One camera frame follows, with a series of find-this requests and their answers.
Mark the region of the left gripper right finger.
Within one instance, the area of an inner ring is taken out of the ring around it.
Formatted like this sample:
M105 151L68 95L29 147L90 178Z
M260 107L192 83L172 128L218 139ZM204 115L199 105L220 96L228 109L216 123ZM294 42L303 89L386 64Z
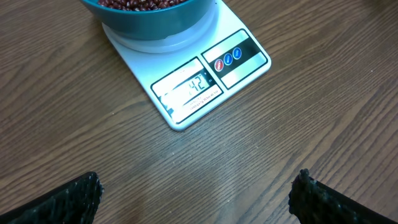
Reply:
M301 224L397 224L300 170L289 192L289 213Z

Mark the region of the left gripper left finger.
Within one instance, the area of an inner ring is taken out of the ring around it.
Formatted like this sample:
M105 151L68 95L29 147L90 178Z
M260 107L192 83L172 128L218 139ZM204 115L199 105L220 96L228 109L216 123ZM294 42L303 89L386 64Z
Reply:
M103 194L96 172L87 172L1 215L4 224L92 224Z

